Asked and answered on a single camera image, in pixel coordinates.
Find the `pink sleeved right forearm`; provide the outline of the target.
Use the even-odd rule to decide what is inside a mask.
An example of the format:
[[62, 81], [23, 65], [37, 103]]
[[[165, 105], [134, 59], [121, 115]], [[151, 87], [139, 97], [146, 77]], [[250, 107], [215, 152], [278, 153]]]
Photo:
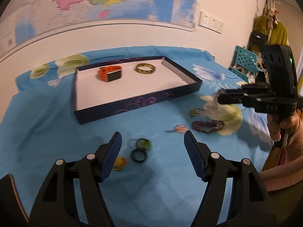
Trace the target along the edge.
[[302, 122], [285, 147], [286, 161], [264, 172], [260, 177], [268, 192], [288, 188], [302, 181]]

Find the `person's right hand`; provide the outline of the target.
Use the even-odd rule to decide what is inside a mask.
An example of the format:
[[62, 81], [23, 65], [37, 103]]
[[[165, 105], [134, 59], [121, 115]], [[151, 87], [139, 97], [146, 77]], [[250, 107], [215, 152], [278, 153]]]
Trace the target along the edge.
[[292, 116], [287, 117], [281, 122], [277, 122], [274, 120], [272, 114], [268, 114], [267, 126], [271, 139], [279, 141], [281, 139], [281, 130], [289, 130], [289, 136], [293, 135], [299, 128], [301, 115], [302, 109], [296, 109], [296, 112]]

